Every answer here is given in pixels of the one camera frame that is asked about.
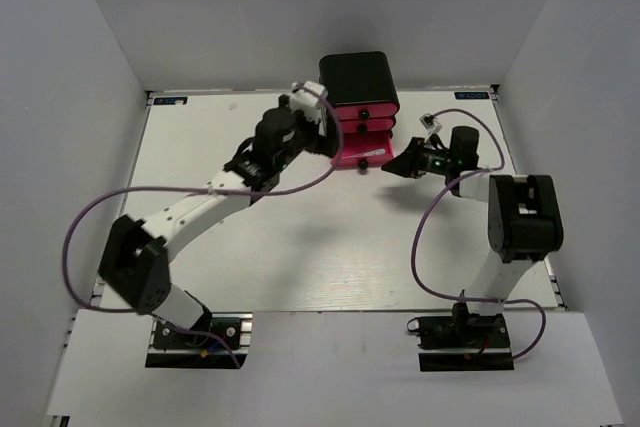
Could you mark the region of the pink drawer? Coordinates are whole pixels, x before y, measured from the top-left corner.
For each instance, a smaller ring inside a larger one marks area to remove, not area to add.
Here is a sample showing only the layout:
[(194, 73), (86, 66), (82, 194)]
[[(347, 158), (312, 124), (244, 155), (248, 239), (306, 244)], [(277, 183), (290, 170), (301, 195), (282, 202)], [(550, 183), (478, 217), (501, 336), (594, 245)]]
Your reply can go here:
[(393, 129), (395, 124), (396, 119), (394, 117), (341, 121), (342, 130), (345, 134), (364, 134), (370, 132), (390, 131)]
[[(343, 137), (341, 157), (336, 156), (335, 159), (332, 159), (332, 165), (338, 169), (359, 169), (359, 165), (363, 162), (366, 162), (368, 167), (382, 166), (394, 158), (391, 140), (392, 133), (390, 131), (345, 134)], [(360, 152), (381, 148), (386, 150), (384, 155), (365, 158), (347, 158)]]
[(395, 103), (338, 105), (335, 111), (341, 121), (369, 120), (394, 117), (399, 106)]

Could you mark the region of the light blue clip pen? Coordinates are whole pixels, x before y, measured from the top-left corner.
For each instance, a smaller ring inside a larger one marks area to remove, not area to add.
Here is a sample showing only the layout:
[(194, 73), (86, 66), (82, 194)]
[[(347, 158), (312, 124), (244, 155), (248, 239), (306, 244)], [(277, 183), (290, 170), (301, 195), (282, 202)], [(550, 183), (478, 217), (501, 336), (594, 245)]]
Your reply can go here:
[(351, 155), (347, 158), (351, 159), (351, 158), (365, 158), (365, 157), (372, 157), (372, 156), (380, 156), (380, 155), (384, 155), (386, 153), (385, 149), (375, 149), (375, 150), (370, 150), (370, 151), (366, 151), (366, 152), (360, 152), (354, 155)]

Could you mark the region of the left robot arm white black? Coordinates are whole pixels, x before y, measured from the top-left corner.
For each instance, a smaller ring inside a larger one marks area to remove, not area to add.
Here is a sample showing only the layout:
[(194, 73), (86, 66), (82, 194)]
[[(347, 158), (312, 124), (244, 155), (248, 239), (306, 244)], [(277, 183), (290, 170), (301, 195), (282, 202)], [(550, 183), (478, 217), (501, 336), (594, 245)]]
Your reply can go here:
[(342, 148), (335, 117), (322, 131), (300, 111), (267, 110), (253, 136), (205, 187), (144, 218), (118, 218), (102, 255), (100, 277), (135, 313), (160, 318), (188, 345), (202, 345), (211, 334), (211, 312), (172, 282), (171, 262), (214, 225), (274, 193), (281, 173), (302, 152), (334, 159)]

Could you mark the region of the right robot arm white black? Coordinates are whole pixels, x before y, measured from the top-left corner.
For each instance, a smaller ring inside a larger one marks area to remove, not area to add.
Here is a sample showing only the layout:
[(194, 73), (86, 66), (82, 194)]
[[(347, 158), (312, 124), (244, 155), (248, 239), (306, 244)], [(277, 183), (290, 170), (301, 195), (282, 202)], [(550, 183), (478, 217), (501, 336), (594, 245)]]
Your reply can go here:
[(564, 230), (555, 187), (548, 175), (512, 176), (480, 168), (479, 132), (473, 127), (453, 128), (447, 147), (429, 143), (412, 138), (382, 170), (411, 179), (439, 175), (445, 194), (486, 205), (490, 250), (474, 281), (458, 296), (468, 311), (451, 321), (453, 337), (472, 346), (488, 332), (484, 317), (501, 314), (523, 275), (560, 249)]

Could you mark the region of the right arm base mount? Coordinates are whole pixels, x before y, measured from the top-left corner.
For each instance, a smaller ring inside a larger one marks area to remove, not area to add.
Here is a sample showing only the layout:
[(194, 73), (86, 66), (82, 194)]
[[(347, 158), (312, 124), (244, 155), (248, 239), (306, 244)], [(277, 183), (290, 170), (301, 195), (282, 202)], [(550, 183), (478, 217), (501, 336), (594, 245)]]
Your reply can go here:
[(512, 371), (511, 341), (503, 315), (472, 316), (462, 322), (450, 315), (411, 318), (407, 332), (418, 338), (421, 372)]

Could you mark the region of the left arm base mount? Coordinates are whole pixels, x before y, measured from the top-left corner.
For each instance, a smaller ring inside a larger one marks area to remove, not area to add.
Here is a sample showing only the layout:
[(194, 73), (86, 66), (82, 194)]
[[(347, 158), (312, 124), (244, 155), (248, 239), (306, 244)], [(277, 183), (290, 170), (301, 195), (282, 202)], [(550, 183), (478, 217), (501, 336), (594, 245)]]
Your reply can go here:
[(145, 367), (156, 369), (234, 370), (249, 353), (253, 315), (214, 313), (206, 335), (183, 333), (164, 320), (152, 325)]

